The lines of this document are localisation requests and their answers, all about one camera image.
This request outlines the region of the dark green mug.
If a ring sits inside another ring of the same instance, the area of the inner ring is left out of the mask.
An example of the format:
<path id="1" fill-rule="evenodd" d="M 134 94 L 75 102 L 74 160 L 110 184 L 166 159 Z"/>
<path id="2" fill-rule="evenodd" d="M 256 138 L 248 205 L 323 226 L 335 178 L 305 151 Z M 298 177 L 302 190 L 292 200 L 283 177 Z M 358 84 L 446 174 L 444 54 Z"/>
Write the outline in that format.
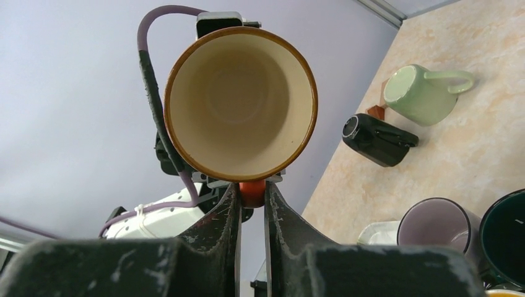
<path id="1" fill-rule="evenodd" d="M 480 224 L 483 254 L 495 278 L 524 288 L 524 189 L 498 199 Z"/>

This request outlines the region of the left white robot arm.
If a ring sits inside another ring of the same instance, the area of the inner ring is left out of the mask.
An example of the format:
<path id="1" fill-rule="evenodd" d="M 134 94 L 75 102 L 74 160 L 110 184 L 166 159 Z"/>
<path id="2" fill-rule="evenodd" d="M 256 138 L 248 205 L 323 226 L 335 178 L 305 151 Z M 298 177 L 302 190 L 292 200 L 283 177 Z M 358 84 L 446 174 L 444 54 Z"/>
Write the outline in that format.
<path id="1" fill-rule="evenodd" d="M 189 168 L 192 181 L 199 195 L 193 208 L 182 207 L 192 204 L 187 188 L 163 199 L 140 204 L 133 210 L 117 207 L 104 224 L 101 238 L 168 238 L 174 237 L 210 212 L 220 201 L 229 182 L 210 178 Z"/>

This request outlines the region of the black mug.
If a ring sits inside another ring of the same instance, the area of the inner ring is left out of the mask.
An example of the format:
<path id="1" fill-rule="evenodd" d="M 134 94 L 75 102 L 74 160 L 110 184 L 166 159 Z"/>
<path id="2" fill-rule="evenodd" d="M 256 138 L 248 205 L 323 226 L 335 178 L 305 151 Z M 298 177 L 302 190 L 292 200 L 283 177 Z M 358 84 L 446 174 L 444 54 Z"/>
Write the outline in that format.
<path id="1" fill-rule="evenodd" d="M 342 129 L 342 141 L 349 148 L 382 167 L 403 161 L 419 137 L 368 114 L 351 116 Z"/>

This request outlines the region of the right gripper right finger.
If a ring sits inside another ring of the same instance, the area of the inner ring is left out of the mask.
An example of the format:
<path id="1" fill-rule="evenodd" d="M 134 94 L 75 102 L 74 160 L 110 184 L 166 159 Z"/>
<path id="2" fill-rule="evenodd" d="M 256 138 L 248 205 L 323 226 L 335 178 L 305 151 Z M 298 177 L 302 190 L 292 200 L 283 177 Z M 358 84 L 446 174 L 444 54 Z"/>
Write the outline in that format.
<path id="1" fill-rule="evenodd" d="M 457 251 L 436 246 L 346 245 L 297 214 L 266 184 L 269 296 L 484 296 L 477 272 Z"/>

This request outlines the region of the white floral mug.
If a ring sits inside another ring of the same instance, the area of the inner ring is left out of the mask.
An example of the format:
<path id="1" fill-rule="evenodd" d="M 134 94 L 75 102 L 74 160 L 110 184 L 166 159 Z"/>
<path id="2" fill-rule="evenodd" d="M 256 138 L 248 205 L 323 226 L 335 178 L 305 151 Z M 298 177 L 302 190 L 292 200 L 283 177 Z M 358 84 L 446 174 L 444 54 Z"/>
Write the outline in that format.
<path id="1" fill-rule="evenodd" d="M 486 294 L 488 297 L 525 297 L 524 292 L 506 289 L 487 290 Z"/>

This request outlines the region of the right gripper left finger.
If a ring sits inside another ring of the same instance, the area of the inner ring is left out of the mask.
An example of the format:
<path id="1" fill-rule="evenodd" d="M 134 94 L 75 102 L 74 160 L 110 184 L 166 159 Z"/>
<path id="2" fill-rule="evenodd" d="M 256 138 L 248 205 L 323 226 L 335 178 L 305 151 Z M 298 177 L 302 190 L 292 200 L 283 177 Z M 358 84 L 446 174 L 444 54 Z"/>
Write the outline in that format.
<path id="1" fill-rule="evenodd" d="M 12 258 L 2 296 L 238 296 L 241 203 L 231 184 L 173 238 L 38 241 Z"/>

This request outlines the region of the orange red mug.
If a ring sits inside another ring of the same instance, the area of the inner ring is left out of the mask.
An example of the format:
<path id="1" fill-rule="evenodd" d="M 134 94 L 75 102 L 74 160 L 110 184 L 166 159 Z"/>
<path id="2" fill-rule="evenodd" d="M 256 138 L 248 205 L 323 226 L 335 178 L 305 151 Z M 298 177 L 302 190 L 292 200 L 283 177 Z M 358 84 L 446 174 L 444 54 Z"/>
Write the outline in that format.
<path id="1" fill-rule="evenodd" d="M 195 41 L 164 95 L 171 143 L 195 170 L 235 183 L 246 208 L 289 166 L 315 129 L 318 91 L 304 56 L 262 29 L 231 27 Z"/>

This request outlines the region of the lilac purple mug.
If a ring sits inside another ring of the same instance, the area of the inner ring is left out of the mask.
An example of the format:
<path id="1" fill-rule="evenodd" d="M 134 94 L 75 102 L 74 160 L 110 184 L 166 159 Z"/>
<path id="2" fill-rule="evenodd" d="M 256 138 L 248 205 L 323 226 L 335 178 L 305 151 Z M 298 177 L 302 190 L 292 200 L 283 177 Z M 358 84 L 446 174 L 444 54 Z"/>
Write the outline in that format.
<path id="1" fill-rule="evenodd" d="M 445 246 L 462 252 L 477 268 L 487 261 L 480 243 L 481 218 L 457 202 L 433 197 L 413 205 L 397 229 L 397 244 Z"/>

